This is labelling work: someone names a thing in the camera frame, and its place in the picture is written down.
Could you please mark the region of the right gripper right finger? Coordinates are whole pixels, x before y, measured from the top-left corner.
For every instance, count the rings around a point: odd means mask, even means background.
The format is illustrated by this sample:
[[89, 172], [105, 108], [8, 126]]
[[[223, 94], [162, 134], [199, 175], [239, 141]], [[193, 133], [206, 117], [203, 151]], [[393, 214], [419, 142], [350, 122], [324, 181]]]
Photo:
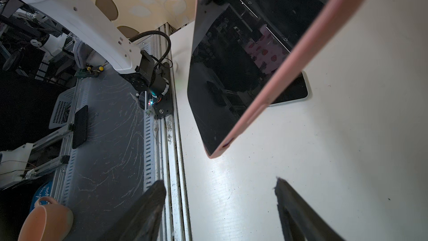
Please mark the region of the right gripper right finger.
[[275, 195], [286, 241], [343, 240], [286, 180], [277, 178]]

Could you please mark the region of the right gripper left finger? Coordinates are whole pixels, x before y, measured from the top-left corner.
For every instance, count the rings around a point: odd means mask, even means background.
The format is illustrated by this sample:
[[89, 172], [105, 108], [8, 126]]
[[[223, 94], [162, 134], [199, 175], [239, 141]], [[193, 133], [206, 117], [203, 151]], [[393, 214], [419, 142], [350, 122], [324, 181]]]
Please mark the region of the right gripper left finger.
[[99, 241], [156, 241], [166, 202], [166, 187], [157, 180]]

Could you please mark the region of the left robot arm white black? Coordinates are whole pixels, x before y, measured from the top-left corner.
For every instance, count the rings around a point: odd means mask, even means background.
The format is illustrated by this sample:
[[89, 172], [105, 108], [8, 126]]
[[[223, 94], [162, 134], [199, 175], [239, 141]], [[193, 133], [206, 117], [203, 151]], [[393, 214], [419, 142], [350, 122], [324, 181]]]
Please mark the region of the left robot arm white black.
[[[170, 68], [163, 63], [171, 50], [171, 39], [159, 30], [127, 39], [91, 0], [21, 0], [63, 25], [100, 54], [113, 69], [139, 92], [152, 95], [156, 119], [173, 111]], [[136, 46], [137, 40], [159, 35], [167, 48], [159, 58]]]

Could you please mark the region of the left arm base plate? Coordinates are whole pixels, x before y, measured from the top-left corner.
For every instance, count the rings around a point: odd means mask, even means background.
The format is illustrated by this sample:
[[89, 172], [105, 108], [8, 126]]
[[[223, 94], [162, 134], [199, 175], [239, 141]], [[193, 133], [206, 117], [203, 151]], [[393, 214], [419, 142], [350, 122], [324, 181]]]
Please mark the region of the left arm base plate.
[[173, 114], [171, 66], [169, 62], [165, 61], [156, 69], [156, 77], [162, 77], [166, 80], [167, 91], [164, 94], [155, 97], [148, 90], [136, 94], [141, 109], [149, 116], [153, 116], [156, 120]]

